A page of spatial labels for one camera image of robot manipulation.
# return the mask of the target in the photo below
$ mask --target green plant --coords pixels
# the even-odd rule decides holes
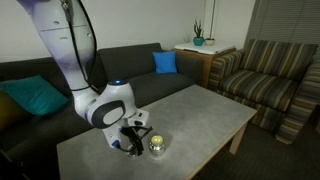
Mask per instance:
[[[201,27],[201,20],[199,20],[199,23],[197,22],[197,19],[194,21],[193,30],[196,33],[196,37],[200,38],[203,35],[202,27]]]

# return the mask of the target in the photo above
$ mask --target table leg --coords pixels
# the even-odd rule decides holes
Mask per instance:
[[[243,136],[244,131],[246,130],[248,123],[245,123],[240,129],[239,131],[234,135],[232,143],[231,143],[231,147],[230,147],[230,153],[231,154],[236,154]]]

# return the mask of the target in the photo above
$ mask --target gray sofa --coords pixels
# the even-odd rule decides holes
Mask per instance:
[[[89,80],[101,92],[108,81],[127,80],[138,108],[201,82],[202,61],[176,56],[178,73],[157,74],[152,52],[162,52],[159,43],[100,49],[86,66]],[[14,163],[23,162],[30,174],[57,161],[58,143],[92,128],[75,113],[68,84],[51,57],[0,63],[0,81],[39,74],[69,97],[69,103],[53,115],[19,121],[0,135],[0,149]]]

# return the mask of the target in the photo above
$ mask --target striped armchair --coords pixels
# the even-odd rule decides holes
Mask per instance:
[[[316,49],[252,39],[244,50],[212,62],[208,88],[257,109],[251,122],[291,144],[320,99]]]

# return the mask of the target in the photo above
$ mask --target white wall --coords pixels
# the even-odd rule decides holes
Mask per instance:
[[[216,42],[232,44],[243,48],[255,0],[215,0],[212,37]],[[205,13],[205,38],[210,34],[212,5],[214,0],[207,0]]]
[[[82,0],[98,48],[160,42],[164,49],[189,42],[205,0]],[[26,11],[0,1],[0,62],[50,56]]]

